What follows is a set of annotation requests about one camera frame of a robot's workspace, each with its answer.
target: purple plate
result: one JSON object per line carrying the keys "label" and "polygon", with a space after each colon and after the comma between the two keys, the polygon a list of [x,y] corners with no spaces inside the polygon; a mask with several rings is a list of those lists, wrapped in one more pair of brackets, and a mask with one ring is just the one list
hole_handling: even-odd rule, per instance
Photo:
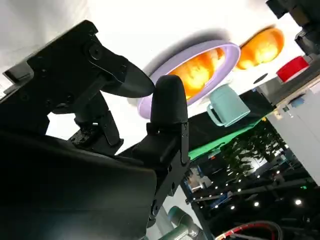
{"label": "purple plate", "polygon": [[[212,49],[221,48],[224,51],[225,59],[223,64],[214,72],[211,79],[205,84],[203,90],[187,101],[187,105],[191,105],[197,100],[207,95],[215,86],[217,86],[236,66],[240,58],[240,48],[234,43],[224,40],[211,40],[193,45],[175,56],[171,57],[163,65],[161,65],[150,79],[156,83],[159,77],[167,75],[172,70],[192,59],[193,57],[207,52]],[[150,119],[152,95],[140,98],[138,101],[138,113],[145,119]]]}

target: mug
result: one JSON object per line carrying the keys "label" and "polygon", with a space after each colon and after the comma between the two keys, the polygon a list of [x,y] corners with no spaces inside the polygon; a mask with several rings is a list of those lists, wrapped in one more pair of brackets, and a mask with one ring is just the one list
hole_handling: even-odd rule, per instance
{"label": "mug", "polygon": [[250,109],[229,85],[222,85],[210,95],[210,104],[206,108],[212,121],[217,126],[229,127],[250,113]]}

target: ceiling light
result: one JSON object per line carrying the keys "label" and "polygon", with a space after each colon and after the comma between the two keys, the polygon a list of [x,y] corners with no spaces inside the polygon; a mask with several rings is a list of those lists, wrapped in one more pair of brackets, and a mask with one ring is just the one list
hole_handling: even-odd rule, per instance
{"label": "ceiling light", "polygon": [[193,188],[192,188],[192,191],[194,191],[194,190],[196,190],[196,189],[200,189],[200,188],[201,188],[201,186],[193,187]]}
{"label": "ceiling light", "polygon": [[295,200],[295,205],[301,205],[302,204],[302,201],[300,200],[300,199],[297,199],[297,200]]}
{"label": "ceiling light", "polygon": [[[149,76],[156,83],[160,76],[178,75],[184,86],[187,105],[206,96],[237,65],[240,48],[231,42],[210,40],[195,44],[172,56]],[[138,101],[138,113],[150,119],[152,95]]]}

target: white wall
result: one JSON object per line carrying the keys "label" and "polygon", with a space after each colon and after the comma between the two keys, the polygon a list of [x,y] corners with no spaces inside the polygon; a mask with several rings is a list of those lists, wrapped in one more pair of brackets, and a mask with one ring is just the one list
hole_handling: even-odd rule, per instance
{"label": "white wall", "polygon": [[277,119],[273,113],[267,118],[320,185],[320,93],[314,94],[308,90],[303,99],[304,104],[297,108],[288,105],[293,117],[284,112],[284,106],[281,106],[278,111],[282,119]]}
{"label": "white wall", "polygon": [[[288,14],[278,20],[265,2],[164,0],[155,4],[150,0],[0,0],[3,19],[0,22],[0,71],[7,70],[84,19],[97,26],[97,36],[104,46],[146,72],[190,42],[223,38],[241,45],[261,29],[276,24],[286,37],[282,53],[270,64],[231,76],[232,88],[243,93],[256,86],[253,81],[262,73],[270,72],[264,80],[267,81],[279,66],[302,53],[294,42],[300,27]],[[126,98],[111,94],[104,97],[125,140],[121,152],[145,137],[147,121],[138,115],[136,104]],[[207,103],[195,107],[192,111],[189,109],[189,116],[204,112]],[[77,129],[72,119],[72,116],[51,115],[48,135],[70,137]]]}

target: orange fruit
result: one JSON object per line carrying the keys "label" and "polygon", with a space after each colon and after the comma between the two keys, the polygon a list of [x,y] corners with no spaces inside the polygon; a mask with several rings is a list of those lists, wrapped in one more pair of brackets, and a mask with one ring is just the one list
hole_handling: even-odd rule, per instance
{"label": "orange fruit", "polygon": [[177,75],[181,78],[188,100],[202,91],[223,59],[223,50],[216,48],[189,59],[171,71],[169,75]]}
{"label": "orange fruit", "polygon": [[237,68],[241,70],[269,63],[282,51],[285,38],[281,30],[268,28],[256,34],[241,47]]}

